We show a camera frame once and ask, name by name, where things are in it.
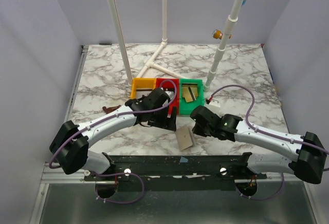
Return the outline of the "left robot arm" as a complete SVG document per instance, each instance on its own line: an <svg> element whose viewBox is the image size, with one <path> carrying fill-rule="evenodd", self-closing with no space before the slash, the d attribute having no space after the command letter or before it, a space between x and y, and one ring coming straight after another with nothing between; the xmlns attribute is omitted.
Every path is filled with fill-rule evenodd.
<svg viewBox="0 0 329 224"><path fill-rule="evenodd" d="M113 164L107 153L95 153L90 147L103 138L143 122L150 126L176 130L176 114L169 112L177 92L155 88L147 96L129 99L115 111L81 124L67 121L60 127L49 149L52 158L49 168L61 168L69 175L78 170L104 174Z"/></svg>

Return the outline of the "beige card holder wallet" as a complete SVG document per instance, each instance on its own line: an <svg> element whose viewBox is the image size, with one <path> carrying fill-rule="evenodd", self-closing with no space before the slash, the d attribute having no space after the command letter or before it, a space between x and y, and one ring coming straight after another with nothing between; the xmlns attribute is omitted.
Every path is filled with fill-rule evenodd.
<svg viewBox="0 0 329 224"><path fill-rule="evenodd" d="M180 151L184 151L194 145L194 135L189 126L180 127L175 134Z"/></svg>

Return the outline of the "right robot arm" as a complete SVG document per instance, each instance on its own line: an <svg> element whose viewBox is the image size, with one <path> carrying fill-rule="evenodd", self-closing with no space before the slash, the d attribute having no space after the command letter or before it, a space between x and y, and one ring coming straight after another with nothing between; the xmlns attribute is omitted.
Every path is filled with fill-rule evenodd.
<svg viewBox="0 0 329 224"><path fill-rule="evenodd" d="M277 172L293 174L300 180L320 184L326 162L325 149L318 136L276 132L247 122L239 116L222 117L204 106L198 106L190 118L193 132L203 137L253 144L273 152L271 155L252 154L247 160L250 171L258 174Z"/></svg>

